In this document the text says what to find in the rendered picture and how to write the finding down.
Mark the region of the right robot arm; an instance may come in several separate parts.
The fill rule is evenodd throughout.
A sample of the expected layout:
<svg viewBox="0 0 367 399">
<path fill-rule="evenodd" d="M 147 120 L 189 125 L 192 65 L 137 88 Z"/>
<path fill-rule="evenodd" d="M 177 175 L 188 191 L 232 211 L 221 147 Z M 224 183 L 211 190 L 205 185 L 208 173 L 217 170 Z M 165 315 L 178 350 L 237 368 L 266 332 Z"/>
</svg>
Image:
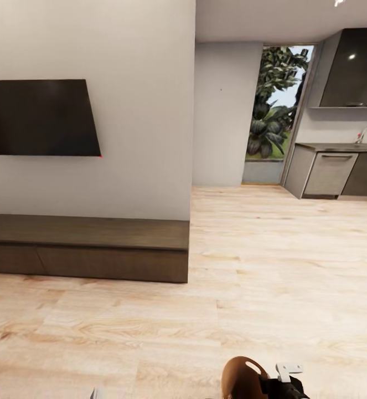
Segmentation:
<svg viewBox="0 0 367 399">
<path fill-rule="evenodd" d="M 301 381 L 289 374 L 303 373 L 304 367 L 300 362 L 278 362 L 276 371 L 278 379 L 265 379 L 260 376 L 259 383 L 267 399 L 310 399 L 303 393 Z"/>
</svg>

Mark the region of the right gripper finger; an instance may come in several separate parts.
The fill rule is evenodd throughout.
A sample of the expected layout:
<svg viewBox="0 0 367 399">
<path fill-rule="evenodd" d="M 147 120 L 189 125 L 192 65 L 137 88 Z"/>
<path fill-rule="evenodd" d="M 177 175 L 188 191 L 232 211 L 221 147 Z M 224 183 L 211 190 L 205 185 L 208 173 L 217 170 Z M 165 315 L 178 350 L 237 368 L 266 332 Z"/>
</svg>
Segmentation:
<svg viewBox="0 0 367 399">
<path fill-rule="evenodd" d="M 259 378 L 259 383 L 260 383 L 260 386 L 261 386 L 262 393 L 263 394 L 267 394 L 265 380 L 263 380 L 260 376 L 258 376 L 258 378 Z"/>
</svg>

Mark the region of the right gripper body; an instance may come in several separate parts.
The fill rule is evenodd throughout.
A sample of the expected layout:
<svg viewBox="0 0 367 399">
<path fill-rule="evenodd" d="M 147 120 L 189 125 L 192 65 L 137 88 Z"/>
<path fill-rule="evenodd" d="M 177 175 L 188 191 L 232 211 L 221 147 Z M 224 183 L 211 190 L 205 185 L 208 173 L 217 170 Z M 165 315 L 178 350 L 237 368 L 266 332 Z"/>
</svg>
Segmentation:
<svg viewBox="0 0 367 399">
<path fill-rule="evenodd" d="M 265 379 L 267 399 L 285 399 L 289 391 L 295 390 L 303 393 L 301 381 L 290 377 L 291 382 L 281 382 L 278 379 Z"/>
</svg>

